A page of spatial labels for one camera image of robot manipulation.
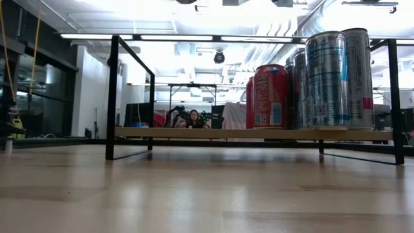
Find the ceiling light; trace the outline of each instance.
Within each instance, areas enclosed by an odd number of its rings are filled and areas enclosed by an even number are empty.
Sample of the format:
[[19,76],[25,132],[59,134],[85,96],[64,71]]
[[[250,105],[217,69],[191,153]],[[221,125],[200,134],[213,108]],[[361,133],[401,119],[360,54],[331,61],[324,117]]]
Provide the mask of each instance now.
[[398,39],[397,45],[414,45],[414,39]]
[[246,85],[232,85],[232,84],[228,84],[228,85],[217,85],[217,87],[230,87],[230,88],[246,88]]
[[[155,100],[155,103],[169,103],[169,100]],[[171,103],[176,104],[214,104],[214,101],[187,101],[187,100],[172,100]],[[235,103],[232,101],[217,101],[216,104]]]
[[[110,34],[60,34],[64,39],[112,39]],[[132,35],[120,35],[122,39],[133,39]]]
[[360,2],[348,2],[343,1],[343,6],[373,6],[377,8],[386,8],[389,10],[390,14],[394,14],[397,11],[398,2],[367,2],[367,1],[360,1]]
[[[128,85],[135,85],[135,86],[148,87],[148,86],[150,86],[151,84],[150,84],[150,83],[128,83]],[[154,84],[154,85],[159,86],[159,87],[165,87],[165,86],[168,86],[168,83],[156,83],[156,84]]]
[[182,36],[182,35],[141,35],[141,40],[159,41],[212,41],[213,36]]
[[199,47],[199,48],[196,48],[195,49],[195,52],[209,52],[209,53],[213,53],[215,51],[216,51],[216,49],[214,49],[214,48],[201,48],[201,47]]
[[292,38],[275,38],[275,37],[266,37],[266,36],[222,36],[221,41],[289,43],[289,42],[292,42]]

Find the wooden floor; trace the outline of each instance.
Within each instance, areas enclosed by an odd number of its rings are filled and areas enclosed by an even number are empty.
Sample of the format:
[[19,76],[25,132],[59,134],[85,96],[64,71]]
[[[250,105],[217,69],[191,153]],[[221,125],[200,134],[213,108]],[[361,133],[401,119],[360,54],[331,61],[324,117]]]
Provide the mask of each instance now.
[[160,147],[153,158],[105,162],[104,146],[0,155],[0,232],[414,232],[411,159]]

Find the can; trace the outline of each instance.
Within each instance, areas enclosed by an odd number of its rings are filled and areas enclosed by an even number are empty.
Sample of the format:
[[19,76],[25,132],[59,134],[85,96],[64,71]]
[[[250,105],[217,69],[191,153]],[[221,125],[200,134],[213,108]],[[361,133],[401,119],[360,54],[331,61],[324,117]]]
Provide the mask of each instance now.
[[253,77],[246,85],[246,129],[253,129]]
[[288,104],[288,126],[289,129],[295,128],[295,105],[294,105],[294,80],[293,80],[293,59],[288,58],[286,60],[287,63],[285,65],[285,71],[287,73],[288,79],[289,79],[289,88],[287,90],[287,104]]
[[306,72],[306,53],[304,50],[294,55],[294,107],[296,129],[305,129],[308,125],[307,115],[307,72]]
[[262,65],[253,78],[254,128],[287,129],[289,79],[282,65]]
[[347,130],[348,82],[345,34],[323,32],[306,41],[310,127],[319,130]]
[[375,114],[368,31],[351,28],[343,33],[347,55],[349,129],[372,131]]

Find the person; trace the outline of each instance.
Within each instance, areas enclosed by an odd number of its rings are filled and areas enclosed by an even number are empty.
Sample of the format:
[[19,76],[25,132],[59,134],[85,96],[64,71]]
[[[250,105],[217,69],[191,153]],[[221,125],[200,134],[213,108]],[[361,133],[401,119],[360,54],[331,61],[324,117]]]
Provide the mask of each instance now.
[[209,127],[203,124],[199,119],[199,112],[195,109],[190,111],[190,120],[187,122],[184,119],[181,119],[177,123],[178,128],[189,128],[189,129],[209,129]]

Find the metal leg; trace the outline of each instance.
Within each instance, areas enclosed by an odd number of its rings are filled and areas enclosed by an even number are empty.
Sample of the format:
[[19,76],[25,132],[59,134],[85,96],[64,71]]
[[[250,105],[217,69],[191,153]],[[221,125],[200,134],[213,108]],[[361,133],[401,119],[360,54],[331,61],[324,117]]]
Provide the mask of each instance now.
[[169,109],[168,111],[171,111],[171,99],[173,98],[173,86],[171,85],[169,87]]
[[393,121],[393,140],[395,164],[404,164],[402,152],[402,116],[400,110],[400,87],[398,86],[397,41],[388,39],[389,79],[391,84],[391,117]]
[[[155,75],[151,74],[151,80],[149,82],[149,122],[148,122],[148,125],[150,128],[154,127],[154,96],[155,96]],[[152,137],[148,138],[148,150],[149,151],[153,150],[153,138]]]
[[214,89],[214,106],[217,105],[217,87]]
[[114,160],[115,114],[116,114],[116,81],[118,76],[118,52],[120,36],[113,36],[111,42],[108,114],[106,124],[106,160]]
[[323,140],[319,140],[319,153],[323,153]]

